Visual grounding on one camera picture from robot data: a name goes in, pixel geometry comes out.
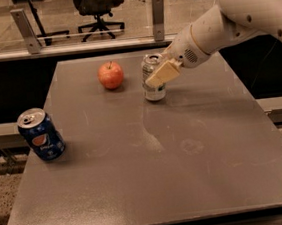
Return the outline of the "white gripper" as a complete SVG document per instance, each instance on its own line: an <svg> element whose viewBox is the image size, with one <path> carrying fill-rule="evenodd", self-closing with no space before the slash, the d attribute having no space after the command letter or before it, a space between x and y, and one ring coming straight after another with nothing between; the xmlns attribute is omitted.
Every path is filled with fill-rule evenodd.
<svg viewBox="0 0 282 225"><path fill-rule="evenodd" d="M186 26L178 33L161 55L167 61L156 68L146 79L145 84L151 88L159 87L177 78L181 65L185 68L196 68L210 58L209 54L197 46L192 37L191 25Z"/></svg>

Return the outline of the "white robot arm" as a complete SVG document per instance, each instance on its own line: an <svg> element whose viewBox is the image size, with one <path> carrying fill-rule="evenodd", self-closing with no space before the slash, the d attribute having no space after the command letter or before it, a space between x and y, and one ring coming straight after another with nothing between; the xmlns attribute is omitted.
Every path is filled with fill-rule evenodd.
<svg viewBox="0 0 282 225"><path fill-rule="evenodd" d="M282 0L218 0L176 35L146 85L159 87L178 77L182 67L195 68L216 51L261 34L282 42Z"/></svg>

